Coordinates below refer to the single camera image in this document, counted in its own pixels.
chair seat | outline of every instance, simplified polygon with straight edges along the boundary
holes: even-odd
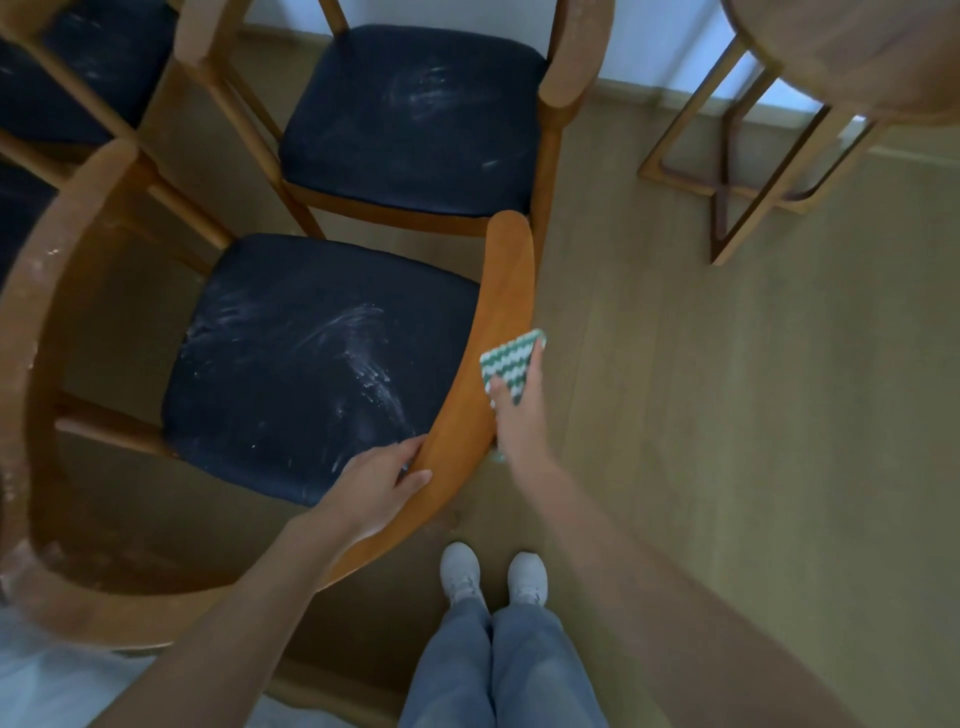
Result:
[[[78,0],[43,44],[135,129],[173,50],[177,14],[164,0]],[[0,128],[33,142],[112,139],[25,51],[0,41]]]
[[[321,56],[280,143],[288,182],[417,212],[530,211],[546,60],[504,38],[367,25]]]
[[[217,263],[163,402],[184,460],[312,505],[349,459],[430,430],[479,286],[397,255],[289,235]]]
[[[0,163],[0,287],[57,190],[21,167]]]

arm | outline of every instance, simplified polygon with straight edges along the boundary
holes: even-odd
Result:
[[[858,726],[780,644],[651,545],[613,523],[549,451],[533,361],[520,405],[492,386],[497,435],[517,487],[549,526],[601,618],[639,660],[677,728]]]
[[[228,595],[93,723],[242,726],[330,567],[381,530],[430,471],[396,477],[422,437],[354,457],[320,505],[291,519]]]

stool leg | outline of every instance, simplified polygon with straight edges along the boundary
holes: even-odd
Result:
[[[890,125],[883,121],[872,121],[867,124],[866,128],[853,141],[853,144],[844,150],[843,154],[830,166],[819,182],[804,193],[790,196],[791,201],[801,208],[798,211],[809,212],[819,205],[833,186],[854,168],[860,158],[870,151],[870,148],[879,141],[883,133],[889,128]]]
[[[832,144],[850,123],[849,111],[834,107],[823,107],[804,129],[800,139],[787,153],[777,171],[763,185],[754,200],[740,219],[727,229],[727,208],[730,202],[730,189],[721,187],[710,199],[711,250],[710,261],[713,265],[726,263],[734,251],[753,232],[770,209],[777,204],[790,185],[802,174],[809,163]]]
[[[687,100],[684,107],[677,114],[677,117],[667,127],[666,132],[660,137],[660,141],[654,146],[647,155],[647,159],[640,164],[637,174],[654,182],[667,182],[675,186],[695,192],[699,195],[712,195],[714,187],[697,180],[694,177],[680,174],[674,170],[668,170],[663,166],[663,158],[666,157],[670,148],[674,145],[680,135],[697,112],[703,108],[704,104],[713,95],[717,87],[723,82],[733,68],[739,63],[740,59],[747,53],[747,46],[735,37],[727,50],[723,52],[720,60],[710,69],[707,77],[700,84],[693,95]]]
[[[743,124],[743,117],[747,115],[757,102],[767,92],[767,89],[777,80],[777,74],[765,68],[756,80],[750,84],[746,93],[737,99],[724,113],[720,125],[720,186],[728,191],[732,188],[732,166],[736,159],[736,140]]]

jeans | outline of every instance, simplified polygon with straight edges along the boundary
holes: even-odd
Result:
[[[479,599],[450,607],[423,650],[400,728],[606,726],[557,616],[516,604],[492,617]]]

wooden floor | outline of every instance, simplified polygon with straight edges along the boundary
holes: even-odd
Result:
[[[248,40],[238,65],[285,120],[316,55]],[[295,231],[206,97],[176,93],[176,120],[151,139],[181,185],[238,232]],[[624,528],[786,643],[868,725],[953,724],[960,176],[868,158],[819,210],[775,212],[714,269],[707,201],[635,176],[668,119],[593,99],[564,137],[536,313],[557,452]],[[704,164],[717,134],[698,121],[684,163]],[[782,134],[749,134],[757,177]],[[479,276],[476,240],[319,217],[331,238]],[[130,247],[70,387],[157,421],[199,290]],[[241,570],[298,510],[182,463],[63,446],[98,512],[172,559]],[[444,610],[444,545],[476,549],[493,608],[510,559],[532,548],[611,724],[664,724],[502,466],[485,463],[447,515],[452,534],[424,528],[319,594],[289,656],[403,691]]]

